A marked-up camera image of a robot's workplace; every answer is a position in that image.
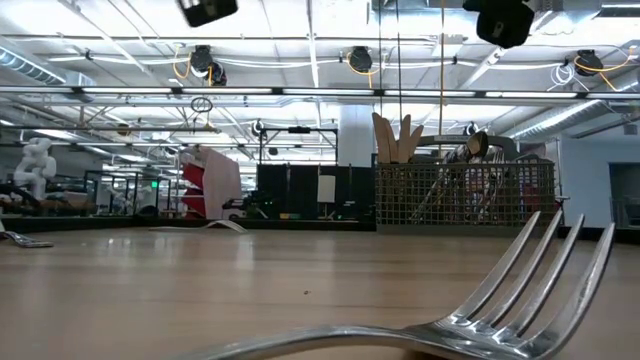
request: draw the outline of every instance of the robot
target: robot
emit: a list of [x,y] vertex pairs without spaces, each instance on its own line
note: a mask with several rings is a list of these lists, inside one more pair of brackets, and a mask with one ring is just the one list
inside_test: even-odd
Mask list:
[[37,200],[45,198],[46,179],[56,175],[56,159],[49,156],[51,140],[33,138],[22,148],[22,161],[13,174],[15,185],[31,185],[31,195]]

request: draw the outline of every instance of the silver fork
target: silver fork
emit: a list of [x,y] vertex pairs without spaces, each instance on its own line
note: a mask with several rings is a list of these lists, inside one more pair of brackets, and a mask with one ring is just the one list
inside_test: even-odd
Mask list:
[[539,217],[539,212],[531,217],[473,294],[453,313],[440,320],[400,330],[370,326],[318,327],[220,346],[180,359],[267,359],[306,350],[351,345],[389,346],[449,359],[550,358],[571,339],[589,309],[609,259],[615,224],[610,224],[602,234],[595,254],[571,298],[540,332],[529,338],[523,337],[557,283],[584,223],[584,215],[580,216],[576,226],[571,229],[544,278],[513,320],[496,327],[530,284],[560,223],[560,211],[507,292],[486,315],[472,320],[494,295],[515,264]]

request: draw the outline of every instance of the table surface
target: table surface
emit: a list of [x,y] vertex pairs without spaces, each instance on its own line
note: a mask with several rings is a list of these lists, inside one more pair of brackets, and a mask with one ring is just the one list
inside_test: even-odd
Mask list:
[[[33,237],[56,246],[20,249],[0,243],[3,360],[163,359],[297,327],[400,328],[429,322],[456,308],[510,243],[368,232],[251,230],[243,235],[224,229]],[[535,243],[530,245],[524,260]],[[560,241],[551,246],[543,269],[559,246]],[[544,325],[573,290],[594,247],[592,242],[576,245],[530,332]],[[637,358],[638,270],[640,247],[616,245],[591,310],[558,359]],[[539,271],[534,280],[540,277]],[[328,358],[420,357],[368,347],[283,357]]]

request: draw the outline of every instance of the wire basket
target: wire basket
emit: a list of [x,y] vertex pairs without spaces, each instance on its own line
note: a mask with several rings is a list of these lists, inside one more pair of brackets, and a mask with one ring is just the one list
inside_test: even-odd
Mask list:
[[554,164],[547,160],[478,164],[379,164],[379,225],[521,227],[536,211],[554,213]]

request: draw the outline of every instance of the fork tine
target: fork tine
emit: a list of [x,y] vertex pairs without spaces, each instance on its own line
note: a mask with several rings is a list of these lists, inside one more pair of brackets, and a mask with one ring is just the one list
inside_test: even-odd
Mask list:
[[518,301],[522,292],[529,284],[531,277],[540,266],[540,261],[544,257],[544,253],[547,251],[549,247],[549,243],[551,239],[555,235],[556,229],[558,228],[558,224],[560,224],[560,219],[562,218],[562,210],[558,210],[556,215],[551,220],[551,224],[547,228],[547,231],[544,233],[544,236],[540,240],[540,244],[536,247],[535,252],[529,262],[522,270],[520,275],[513,282],[509,290],[506,294],[500,299],[499,303],[491,309],[485,316],[483,316],[479,321],[490,326],[495,326],[500,322],[507,314],[509,310],[513,307],[513,305]]
[[496,266],[489,272],[489,275],[482,281],[480,286],[450,315],[455,321],[477,314],[487,303],[491,295],[496,292],[496,289],[500,286],[505,276],[507,276],[513,264],[518,260],[539,218],[540,211],[537,211],[531,216],[531,219],[529,219],[522,231],[520,231],[518,237],[516,237],[511,246],[509,246],[507,252],[502,255],[500,261],[498,261]]
[[611,253],[615,223],[602,233],[587,272],[582,276],[573,295],[544,329],[523,346],[535,349],[541,358],[553,356],[569,341],[589,310],[593,296],[600,286]]
[[531,295],[522,309],[520,309],[518,315],[516,315],[516,317],[504,327],[505,329],[509,329],[509,331],[513,332],[516,336],[521,336],[525,331],[527,331],[527,329],[529,329],[533,319],[538,315],[540,309],[542,309],[542,306],[547,301],[549,294],[551,294],[551,291],[558,282],[560,273],[564,269],[567,259],[569,259],[569,254],[571,253],[571,249],[573,249],[573,244],[575,244],[575,241],[578,238],[578,234],[582,229],[583,223],[584,215],[580,215],[578,222],[569,232],[562,248],[553,260],[553,263],[549,267],[549,270],[547,270],[544,278],[542,278],[536,287],[533,295]]

